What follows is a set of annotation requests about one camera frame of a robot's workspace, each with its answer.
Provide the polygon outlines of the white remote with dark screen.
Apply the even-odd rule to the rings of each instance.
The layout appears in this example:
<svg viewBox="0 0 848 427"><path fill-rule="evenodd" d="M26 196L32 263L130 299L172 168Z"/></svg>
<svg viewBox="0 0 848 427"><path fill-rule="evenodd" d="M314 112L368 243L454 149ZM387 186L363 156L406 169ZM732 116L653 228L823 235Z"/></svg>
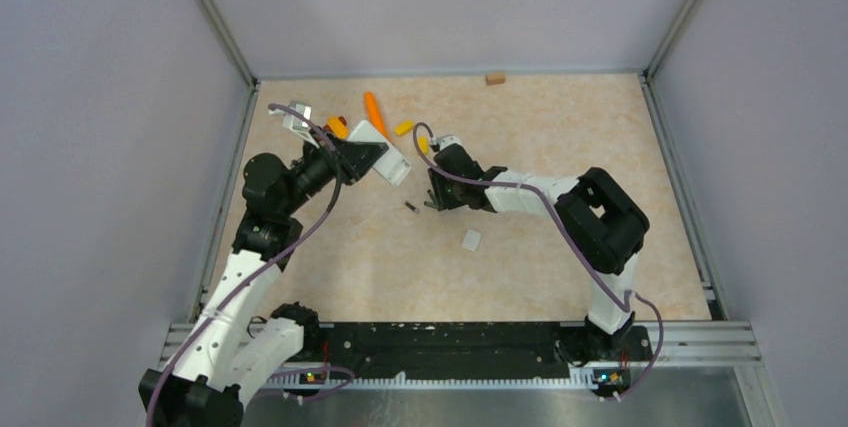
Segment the white remote with dark screen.
<svg viewBox="0 0 848 427"><path fill-rule="evenodd" d="M410 173L412 168L410 160L369 121L360 121L350 131L348 140L376 143L385 147L385 151L374 164L373 170L393 187L400 186Z"/></svg>

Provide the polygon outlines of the white battery cover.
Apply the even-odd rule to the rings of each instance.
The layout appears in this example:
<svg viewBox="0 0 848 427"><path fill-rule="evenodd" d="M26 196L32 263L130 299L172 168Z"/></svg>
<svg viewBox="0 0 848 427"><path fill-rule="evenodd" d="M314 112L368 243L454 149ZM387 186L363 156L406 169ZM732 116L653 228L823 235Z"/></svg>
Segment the white battery cover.
<svg viewBox="0 0 848 427"><path fill-rule="evenodd" d="M461 242L461 247L465 250L474 252L478 249L480 242L482 239L482 234L479 231L469 229L466 231L463 240Z"/></svg>

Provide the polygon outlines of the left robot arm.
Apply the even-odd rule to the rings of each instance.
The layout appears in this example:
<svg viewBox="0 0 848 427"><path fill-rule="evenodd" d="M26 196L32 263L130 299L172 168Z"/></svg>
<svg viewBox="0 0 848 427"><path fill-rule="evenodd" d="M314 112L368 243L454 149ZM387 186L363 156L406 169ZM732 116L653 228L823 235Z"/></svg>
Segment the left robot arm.
<svg viewBox="0 0 848 427"><path fill-rule="evenodd" d="M285 270L294 251L327 220L309 228L297 210L327 184L336 200L391 154L385 142L332 139L307 142L286 165L260 153L244 166L246 211L237 228L224 273L186 340L160 370L139 383L148 426L238 426L254 396L288 359L308 360L319 351L320 333L306 324L308 309L276 317L249 342L243 340L260 301Z"/></svg>

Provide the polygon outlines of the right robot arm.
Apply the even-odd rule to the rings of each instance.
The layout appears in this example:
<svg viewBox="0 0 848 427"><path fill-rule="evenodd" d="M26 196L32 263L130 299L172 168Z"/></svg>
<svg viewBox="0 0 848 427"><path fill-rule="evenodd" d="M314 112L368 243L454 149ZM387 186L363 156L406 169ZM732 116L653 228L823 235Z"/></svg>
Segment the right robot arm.
<svg viewBox="0 0 848 427"><path fill-rule="evenodd" d="M582 335L587 356L612 359L626 347L634 321L633 275L650 221L606 170L550 178L502 166L483 169L461 143L447 141L436 148L428 176L441 211L467 207L550 217L592 279Z"/></svg>

